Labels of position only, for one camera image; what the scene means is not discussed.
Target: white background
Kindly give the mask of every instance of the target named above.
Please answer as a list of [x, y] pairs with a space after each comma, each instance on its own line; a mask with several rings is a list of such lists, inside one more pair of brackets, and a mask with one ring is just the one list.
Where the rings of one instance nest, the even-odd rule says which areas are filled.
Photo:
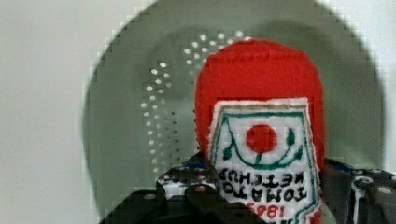
[[[396, 2], [321, 1], [373, 54], [396, 172]], [[0, 1], [0, 223], [97, 223], [81, 116], [98, 57], [149, 0]]]

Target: metal colander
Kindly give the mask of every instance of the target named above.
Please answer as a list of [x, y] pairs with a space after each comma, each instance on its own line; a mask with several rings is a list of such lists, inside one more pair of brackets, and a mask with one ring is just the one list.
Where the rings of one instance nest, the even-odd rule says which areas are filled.
[[327, 157], [382, 163], [382, 92], [361, 42], [311, 0], [162, 0], [129, 22], [93, 74], [84, 144], [107, 215], [131, 192], [199, 150], [194, 93], [207, 56], [248, 36], [302, 49], [325, 89]]

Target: white label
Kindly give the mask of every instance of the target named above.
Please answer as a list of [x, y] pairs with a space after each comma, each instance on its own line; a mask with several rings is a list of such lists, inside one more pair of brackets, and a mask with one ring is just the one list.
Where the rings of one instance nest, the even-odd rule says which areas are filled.
[[267, 223], [309, 223], [319, 196], [306, 98], [218, 102], [209, 137], [229, 203], [244, 203]]

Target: green leaf embroidery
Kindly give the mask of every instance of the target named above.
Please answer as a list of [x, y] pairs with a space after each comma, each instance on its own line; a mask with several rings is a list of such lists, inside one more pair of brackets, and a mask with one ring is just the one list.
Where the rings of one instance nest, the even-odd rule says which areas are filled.
[[292, 145], [294, 145], [294, 143], [295, 143], [295, 138], [296, 138], [296, 136], [294, 135], [293, 129], [289, 128], [288, 139], [286, 139], [286, 142], [287, 142], [287, 144], [288, 144], [289, 147], [291, 147]]
[[262, 160], [262, 154], [258, 154], [256, 156], [256, 164], [259, 164], [261, 160]]
[[233, 155], [233, 152], [231, 151], [231, 147], [232, 147], [232, 145], [224, 148], [224, 151], [223, 151], [223, 160], [224, 161], [229, 160], [231, 158], [231, 156]]

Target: crocheted object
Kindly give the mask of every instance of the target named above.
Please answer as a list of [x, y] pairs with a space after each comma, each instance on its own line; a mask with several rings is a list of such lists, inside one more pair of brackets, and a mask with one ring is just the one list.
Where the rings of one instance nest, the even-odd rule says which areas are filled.
[[221, 194], [268, 223], [320, 223], [323, 90], [305, 53], [271, 41], [211, 55], [198, 78], [196, 131]]

